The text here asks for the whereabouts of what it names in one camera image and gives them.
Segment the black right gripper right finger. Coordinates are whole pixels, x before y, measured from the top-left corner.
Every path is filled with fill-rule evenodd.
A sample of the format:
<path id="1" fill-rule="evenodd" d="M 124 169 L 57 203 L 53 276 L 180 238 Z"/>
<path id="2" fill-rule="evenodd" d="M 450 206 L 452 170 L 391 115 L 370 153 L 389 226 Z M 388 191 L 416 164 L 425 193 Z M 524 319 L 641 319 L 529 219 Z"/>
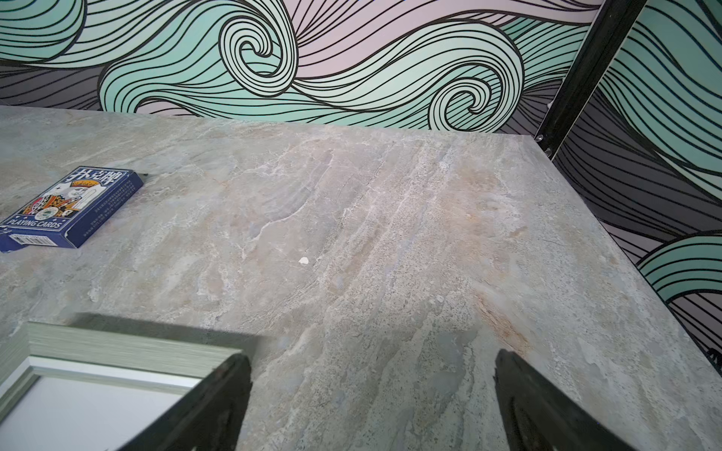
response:
<path id="1" fill-rule="evenodd" d="M 630 450 L 513 351 L 496 355 L 494 387 L 511 450 Z"/>

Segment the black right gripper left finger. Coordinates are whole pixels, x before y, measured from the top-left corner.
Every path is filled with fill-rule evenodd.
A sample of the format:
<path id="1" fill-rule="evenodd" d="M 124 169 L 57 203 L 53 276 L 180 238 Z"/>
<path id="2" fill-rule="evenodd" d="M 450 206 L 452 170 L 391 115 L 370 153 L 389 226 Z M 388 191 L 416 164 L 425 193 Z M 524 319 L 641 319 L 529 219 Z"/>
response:
<path id="1" fill-rule="evenodd" d="M 123 450 L 234 450 L 251 394 L 251 365 L 231 355 Z"/>

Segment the green picture frame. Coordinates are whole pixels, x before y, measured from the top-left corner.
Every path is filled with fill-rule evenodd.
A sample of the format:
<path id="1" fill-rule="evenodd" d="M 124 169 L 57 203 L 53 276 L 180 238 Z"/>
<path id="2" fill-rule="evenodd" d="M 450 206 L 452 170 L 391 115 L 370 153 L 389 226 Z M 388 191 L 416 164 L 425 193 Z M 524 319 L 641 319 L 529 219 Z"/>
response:
<path id="1" fill-rule="evenodd" d="M 1 347 L 1 447 L 119 450 L 235 353 L 28 322 Z"/>

